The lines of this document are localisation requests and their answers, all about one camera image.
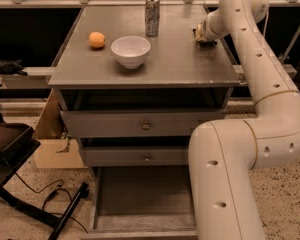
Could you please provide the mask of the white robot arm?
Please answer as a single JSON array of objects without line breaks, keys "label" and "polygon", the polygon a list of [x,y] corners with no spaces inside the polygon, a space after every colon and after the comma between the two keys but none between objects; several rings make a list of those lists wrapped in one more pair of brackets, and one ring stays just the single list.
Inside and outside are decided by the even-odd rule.
[{"label": "white robot arm", "polygon": [[300,155],[300,92],[257,27],[268,9],[269,0],[219,0],[197,28],[205,40],[232,38],[256,111],[203,123],[191,135],[198,240],[266,240],[249,172]]}]

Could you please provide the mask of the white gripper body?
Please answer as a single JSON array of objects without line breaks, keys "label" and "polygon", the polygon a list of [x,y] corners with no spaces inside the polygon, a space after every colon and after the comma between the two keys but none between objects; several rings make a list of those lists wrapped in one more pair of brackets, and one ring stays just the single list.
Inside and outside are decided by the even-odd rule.
[{"label": "white gripper body", "polygon": [[219,11],[207,14],[202,22],[201,34],[206,40],[220,39],[228,34]]}]

